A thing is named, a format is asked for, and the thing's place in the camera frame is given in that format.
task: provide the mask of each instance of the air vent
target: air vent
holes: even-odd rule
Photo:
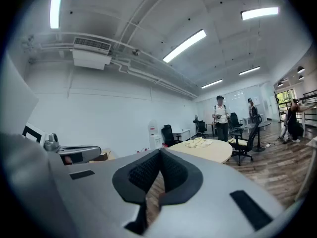
[[[111,45],[105,42],[99,42],[96,40],[75,37],[74,48],[77,49],[89,49],[93,51],[99,51],[105,54],[109,53]]]

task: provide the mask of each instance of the round table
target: round table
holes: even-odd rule
[[[232,147],[227,142],[212,139],[212,143],[205,148],[190,148],[183,143],[169,147],[169,150],[187,153],[206,160],[225,163],[232,155]]]
[[[258,144],[257,144],[257,146],[252,148],[252,150],[254,152],[263,152],[263,151],[265,151],[265,147],[262,147],[261,143],[260,143],[260,128],[268,126],[270,124],[271,123],[269,121],[263,121],[263,122],[261,122],[259,124],[259,126],[258,126]],[[255,123],[248,124],[248,125],[245,125],[244,128],[253,129],[255,125],[256,125]]]

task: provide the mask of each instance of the man in white shirt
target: man in white shirt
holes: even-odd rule
[[[223,104],[223,97],[221,95],[217,96],[217,105],[214,107],[214,114],[212,117],[216,122],[218,140],[227,142],[228,141],[228,113],[226,106]]]

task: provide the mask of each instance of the white shirt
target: white shirt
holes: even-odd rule
[[[228,119],[227,119],[228,113],[227,113],[226,109],[224,108],[224,104],[222,104],[220,107],[218,106],[218,104],[216,104],[216,109],[214,109],[214,114],[221,115],[221,118],[220,119],[216,118],[215,122],[218,122],[218,123],[228,122]]]

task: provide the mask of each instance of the round black table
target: round black table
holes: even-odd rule
[[[270,124],[271,123],[269,121],[264,121],[264,122],[261,122],[259,124],[259,126],[258,126],[258,145],[252,148],[252,150],[254,152],[263,152],[265,150],[265,147],[262,147],[260,144],[260,128],[268,126]],[[255,125],[256,125],[255,123],[252,123],[252,124],[247,124],[244,127],[247,129],[253,129]]]

